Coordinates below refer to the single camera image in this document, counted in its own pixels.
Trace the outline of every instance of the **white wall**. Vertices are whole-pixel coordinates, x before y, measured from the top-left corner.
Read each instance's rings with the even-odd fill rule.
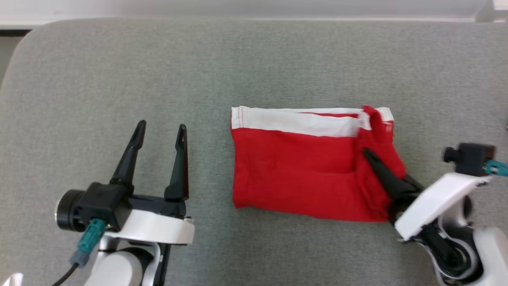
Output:
[[[0,0],[0,25],[111,16],[472,19],[487,1],[489,0]]]
[[[496,10],[508,10],[508,0],[494,0]]]

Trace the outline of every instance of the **red cloth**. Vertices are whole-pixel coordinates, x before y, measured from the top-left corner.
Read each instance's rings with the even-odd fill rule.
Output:
[[[378,110],[233,108],[236,208],[387,221],[390,198],[361,152],[373,150],[401,179],[406,171],[390,110]]]

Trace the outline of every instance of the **gray fabric surface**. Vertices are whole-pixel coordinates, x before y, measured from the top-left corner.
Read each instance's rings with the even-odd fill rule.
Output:
[[[79,234],[60,196],[108,182],[140,119],[136,192],[162,195],[188,127],[195,243],[172,250],[167,285],[437,285],[430,258],[387,223],[318,220],[231,202],[230,107],[388,106],[408,172],[429,185],[445,146],[508,160],[508,25],[334,21],[77,20],[17,47],[0,91],[0,277],[48,285]],[[472,197],[508,232],[508,180]],[[67,285],[84,283],[90,266]]]
[[[14,52],[14,48],[21,39],[21,37],[0,37],[0,86],[11,60],[12,52]]]

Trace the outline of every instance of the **camera lens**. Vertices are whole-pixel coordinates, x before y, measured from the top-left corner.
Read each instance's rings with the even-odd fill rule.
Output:
[[[84,193],[84,191],[69,190],[60,199],[55,211],[55,220],[58,227],[62,230],[85,231],[85,225],[81,221],[75,207]]]

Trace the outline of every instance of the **white robot arm casing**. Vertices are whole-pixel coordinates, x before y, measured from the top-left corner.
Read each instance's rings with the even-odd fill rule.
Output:
[[[508,238],[497,227],[475,230],[474,242],[484,273],[469,286],[508,285]]]
[[[106,232],[102,237],[99,254],[85,286],[131,286],[136,283],[139,285],[139,281],[142,281],[142,286],[153,286],[157,266],[162,257],[159,243],[192,244],[195,231],[193,222],[194,220],[190,218],[178,219],[148,211],[132,210],[121,231]],[[116,249],[120,240],[142,242],[146,245],[143,248],[151,252],[154,259],[146,268],[144,275],[139,274],[141,265],[130,253],[108,252]],[[120,275],[121,279],[111,279],[117,275]]]
[[[423,191],[395,222],[395,229],[404,240],[410,240],[422,228],[451,208],[491,176],[475,177],[447,173]]]

